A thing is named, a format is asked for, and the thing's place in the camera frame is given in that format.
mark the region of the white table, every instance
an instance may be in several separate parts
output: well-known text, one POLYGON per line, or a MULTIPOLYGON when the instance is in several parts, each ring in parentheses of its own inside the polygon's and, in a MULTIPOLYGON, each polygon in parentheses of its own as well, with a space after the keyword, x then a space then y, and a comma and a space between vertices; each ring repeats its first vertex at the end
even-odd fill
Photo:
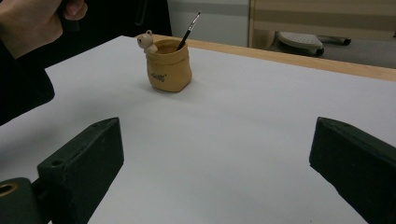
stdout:
POLYGON ((365 223, 308 162, 317 117, 396 146, 396 83, 190 48, 192 83, 149 85, 135 39, 48 68, 55 99, 0 127, 0 179, 120 117, 125 164, 90 223, 365 223))

